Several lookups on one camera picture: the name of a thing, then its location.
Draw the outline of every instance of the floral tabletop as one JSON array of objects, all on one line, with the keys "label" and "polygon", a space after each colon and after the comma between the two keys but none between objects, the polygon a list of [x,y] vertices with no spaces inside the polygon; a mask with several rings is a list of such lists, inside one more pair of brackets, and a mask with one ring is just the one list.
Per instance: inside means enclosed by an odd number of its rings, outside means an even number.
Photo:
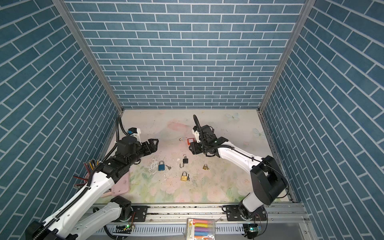
[{"label": "floral tabletop", "polygon": [[[159,146],[156,153],[130,168],[130,191],[123,197],[133,203],[238,202],[252,191],[249,172],[219,157],[192,155],[187,142],[179,141],[193,137],[193,114],[202,126],[213,127],[217,137],[254,155],[272,156],[256,110],[126,110],[124,128],[140,128],[142,141],[158,138]],[[180,168],[184,154],[189,162]],[[159,161],[164,161],[165,171],[158,171]],[[184,171],[190,181],[180,180]],[[111,198],[99,198],[96,203]]]}]

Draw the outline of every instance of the blue padlock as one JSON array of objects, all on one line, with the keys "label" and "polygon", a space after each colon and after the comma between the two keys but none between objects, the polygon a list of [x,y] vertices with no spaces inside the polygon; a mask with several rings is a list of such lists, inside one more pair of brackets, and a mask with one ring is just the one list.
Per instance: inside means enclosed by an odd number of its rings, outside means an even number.
[{"label": "blue padlock", "polygon": [[166,169],[166,166],[164,165],[164,161],[159,162],[159,171],[164,171]]}]

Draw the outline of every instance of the brick wallpaper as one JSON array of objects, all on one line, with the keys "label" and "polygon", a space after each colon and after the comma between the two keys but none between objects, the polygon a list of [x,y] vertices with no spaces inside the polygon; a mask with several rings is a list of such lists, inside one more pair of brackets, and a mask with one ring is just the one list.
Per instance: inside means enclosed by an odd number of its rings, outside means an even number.
[{"label": "brick wallpaper", "polygon": [[319,239],[384,239],[384,2],[317,0],[265,110]]},{"label": "brick wallpaper", "polygon": [[66,1],[125,108],[257,108],[305,0]]},{"label": "brick wallpaper", "polygon": [[0,1],[0,239],[74,193],[116,109],[50,0]]}]

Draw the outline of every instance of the package of colored markers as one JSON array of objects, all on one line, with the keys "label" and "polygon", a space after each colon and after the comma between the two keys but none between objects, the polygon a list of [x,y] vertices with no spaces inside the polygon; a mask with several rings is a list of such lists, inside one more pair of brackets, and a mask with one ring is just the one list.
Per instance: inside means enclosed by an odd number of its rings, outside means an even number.
[{"label": "package of colored markers", "polygon": [[215,233],[214,219],[187,219],[185,240],[215,240]]}]

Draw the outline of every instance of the black mounting plate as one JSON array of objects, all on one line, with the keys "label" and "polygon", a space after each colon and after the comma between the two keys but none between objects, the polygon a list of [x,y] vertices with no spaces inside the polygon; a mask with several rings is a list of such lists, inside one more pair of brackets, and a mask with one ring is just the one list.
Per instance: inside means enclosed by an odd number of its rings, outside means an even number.
[{"label": "black mounting plate", "polygon": [[147,217],[148,206],[132,206],[133,212],[135,213],[133,222],[145,222]]},{"label": "black mounting plate", "polygon": [[[238,210],[238,205],[224,205],[223,208],[225,208],[225,211],[227,212],[227,221],[245,221]],[[249,221],[266,221],[266,212],[264,211],[262,207],[259,207],[255,210],[256,212],[256,219],[253,217]]]}]

